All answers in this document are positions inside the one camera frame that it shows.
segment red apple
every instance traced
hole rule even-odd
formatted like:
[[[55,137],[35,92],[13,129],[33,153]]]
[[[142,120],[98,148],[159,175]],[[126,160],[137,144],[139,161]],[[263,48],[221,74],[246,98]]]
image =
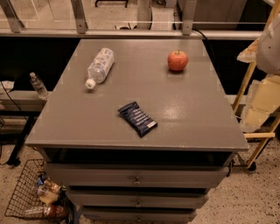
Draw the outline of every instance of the red apple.
[[[188,62],[187,55],[182,51],[174,51],[168,55],[168,67],[170,70],[179,72],[183,71]]]

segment drawer handle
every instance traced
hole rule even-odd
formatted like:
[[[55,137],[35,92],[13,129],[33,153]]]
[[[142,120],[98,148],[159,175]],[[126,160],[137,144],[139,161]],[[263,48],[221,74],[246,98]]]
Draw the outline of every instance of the drawer handle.
[[[135,177],[135,180],[132,182],[133,186],[140,186],[141,182],[139,181],[139,177]]]
[[[137,203],[135,204],[135,207],[141,207],[140,201],[138,200]]]

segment speckled floor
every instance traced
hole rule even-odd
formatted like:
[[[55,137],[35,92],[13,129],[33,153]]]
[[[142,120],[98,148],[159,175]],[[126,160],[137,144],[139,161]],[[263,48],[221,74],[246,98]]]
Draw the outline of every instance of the speckled floor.
[[[241,153],[246,161],[249,159],[256,143],[252,143],[249,152]],[[1,163],[6,161],[13,149],[5,145]],[[28,159],[41,158],[32,148],[24,147],[19,158],[21,165],[0,167],[0,223],[3,224],[46,224],[49,220],[20,220],[4,217],[6,207],[16,186],[20,173]],[[256,160],[256,171],[250,172],[241,167],[234,167],[229,178],[224,178],[220,185],[209,192],[209,201],[197,210],[197,217],[192,224],[280,224],[280,143],[277,139],[269,142],[265,151]],[[80,224],[120,224],[136,222],[101,222],[81,219]]]

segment water bottle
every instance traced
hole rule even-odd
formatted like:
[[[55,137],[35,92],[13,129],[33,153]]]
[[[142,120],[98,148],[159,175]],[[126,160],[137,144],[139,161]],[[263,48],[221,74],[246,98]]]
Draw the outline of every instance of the water bottle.
[[[104,82],[113,63],[114,52],[108,48],[102,48],[87,69],[86,87],[93,89],[96,83]]]
[[[38,98],[46,101],[49,97],[49,93],[46,90],[44,82],[35,73],[30,73],[30,77],[30,82],[38,93]]]

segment wire basket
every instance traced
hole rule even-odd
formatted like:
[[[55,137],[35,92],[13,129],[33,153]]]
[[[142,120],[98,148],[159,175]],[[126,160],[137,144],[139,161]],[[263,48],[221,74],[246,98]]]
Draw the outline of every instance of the wire basket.
[[[32,159],[25,163],[16,188],[10,198],[5,216],[24,220],[50,219],[45,217],[42,213],[35,213],[32,216],[25,215],[27,209],[31,207],[42,207],[44,205],[34,191],[34,187],[39,180],[39,175],[44,172],[44,162],[44,159]]]

